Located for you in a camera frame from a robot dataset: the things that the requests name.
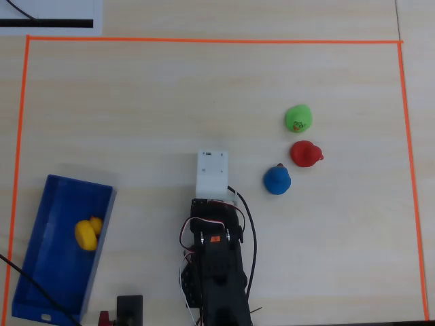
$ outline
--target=white sensor module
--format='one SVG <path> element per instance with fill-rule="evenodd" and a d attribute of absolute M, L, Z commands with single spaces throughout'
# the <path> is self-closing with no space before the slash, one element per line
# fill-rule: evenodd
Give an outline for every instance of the white sensor module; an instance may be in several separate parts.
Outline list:
<path fill-rule="evenodd" d="M 196 197 L 220 199 L 228 197 L 228 152 L 199 151 L 196 170 Z"/>

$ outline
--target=light wood surface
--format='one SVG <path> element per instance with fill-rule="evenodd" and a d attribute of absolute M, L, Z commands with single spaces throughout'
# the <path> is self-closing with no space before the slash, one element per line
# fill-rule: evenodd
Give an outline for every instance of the light wood surface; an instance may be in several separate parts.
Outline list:
<path fill-rule="evenodd" d="M 104 24 L 105 36 L 398 38 L 394 1 L 107 1 Z M 14 122 L 0 142 L 6 253 L 24 40 L 3 44 L 0 114 Z M 85 325 L 132 293 L 144 294 L 146 325 L 189 325 L 176 236 L 200 147 L 230 151 L 230 183 L 256 219 L 251 307 L 264 309 L 255 325 L 423 318 L 395 46 L 38 42 L 29 68 L 14 260 L 24 258 L 48 173 L 119 191 Z M 315 122 L 295 137 L 282 117 L 297 103 L 312 106 Z M 287 150 L 296 139 L 316 142 L 326 159 L 295 168 Z M 293 184 L 273 198 L 260 178 L 278 162 Z M 246 238 L 249 271 L 249 229 Z"/>
<path fill-rule="evenodd" d="M 394 0 L 106 0 L 105 36 L 397 39 Z"/>
<path fill-rule="evenodd" d="M 435 219 L 433 193 L 434 169 L 434 105 L 435 82 L 433 1 L 398 2 L 400 32 L 403 45 L 406 89 L 414 143 L 414 158 L 419 192 L 423 247 L 432 319 L 435 315 Z"/>

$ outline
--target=rubber duck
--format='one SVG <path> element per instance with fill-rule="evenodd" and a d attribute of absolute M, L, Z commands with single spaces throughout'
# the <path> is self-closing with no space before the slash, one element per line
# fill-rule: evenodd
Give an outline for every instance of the rubber duck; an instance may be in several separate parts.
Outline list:
<path fill-rule="evenodd" d="M 284 194 L 292 183 L 287 169 L 282 163 L 267 170 L 263 177 L 264 186 L 273 195 Z"/>
<path fill-rule="evenodd" d="M 308 105 L 299 104 L 285 114 L 285 125 L 291 132 L 304 132 L 312 123 L 313 116 Z"/>
<path fill-rule="evenodd" d="M 290 148 L 290 157 L 300 167 L 308 168 L 323 160 L 321 149 L 310 141 L 298 141 Z"/>
<path fill-rule="evenodd" d="M 75 225 L 75 239 L 80 248 L 86 251 L 94 251 L 98 247 L 97 236 L 100 235 L 103 228 L 103 220 L 98 217 L 91 217 L 78 222 Z"/>

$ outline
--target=blue plastic bin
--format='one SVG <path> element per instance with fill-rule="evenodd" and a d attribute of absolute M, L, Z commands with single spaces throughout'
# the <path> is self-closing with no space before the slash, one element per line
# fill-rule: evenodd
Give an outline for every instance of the blue plastic bin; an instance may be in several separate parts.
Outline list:
<path fill-rule="evenodd" d="M 47 177 L 22 269 L 77 321 L 86 312 L 114 199 L 115 191 L 107 185 Z M 103 219 L 103 229 L 97 250 L 90 252 L 79 247 L 74 228 L 91 215 Z M 72 325 L 22 276 L 12 301 L 12 316 Z"/>

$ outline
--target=orange line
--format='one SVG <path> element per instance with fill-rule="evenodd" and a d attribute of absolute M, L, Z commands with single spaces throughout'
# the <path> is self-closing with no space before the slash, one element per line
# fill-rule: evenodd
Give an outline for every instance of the orange line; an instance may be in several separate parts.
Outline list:
<path fill-rule="evenodd" d="M 174 39 L 159 37 L 63 37 L 30 36 L 39 41 L 117 41 L 172 43 L 229 43 L 229 44 L 399 44 L 402 40 L 328 40 L 328 39 Z"/>
<path fill-rule="evenodd" d="M 404 115 L 405 115 L 406 139 L 408 141 L 409 167 L 411 169 L 411 183 L 413 186 L 415 227 L 417 229 L 417 246 L 418 246 L 418 250 L 419 250 L 421 297 L 423 300 L 424 319 L 426 321 L 429 321 L 428 296 L 426 294 L 426 280 L 425 280 L 425 270 L 424 270 L 423 241 L 421 239 L 419 200 L 418 200 L 418 195 L 417 195 L 417 182 L 415 180 L 413 143 L 411 141 L 411 127 L 409 126 L 408 100 L 406 98 L 406 86 L 405 86 L 405 75 L 404 75 L 404 69 L 403 69 L 402 45 L 400 43 L 398 43 L 398 45 L 397 45 L 397 52 L 399 55 L 400 82 L 402 84 L 402 100 L 403 100 L 403 110 L 404 110 Z"/>
<path fill-rule="evenodd" d="M 26 93 L 27 66 L 29 64 L 29 46 L 30 46 L 30 37 L 27 35 L 26 36 L 26 48 L 24 51 L 24 65 L 22 68 L 20 111 L 18 114 L 18 131 L 17 131 L 17 136 L 16 136 L 14 192 L 12 194 L 11 224 L 10 224 L 10 229 L 9 229 L 9 247 L 7 248 L 7 258 L 9 260 L 12 260 L 12 249 L 14 246 L 16 198 L 17 198 L 17 193 L 18 193 L 18 175 L 20 172 L 22 115 L 24 113 L 24 96 Z M 7 312 L 7 300 L 9 298 L 10 274 L 11 274 L 11 266 L 7 265 L 6 266 L 5 293 L 3 296 L 3 313 L 1 315 L 1 326 L 6 325 L 6 312 Z"/>

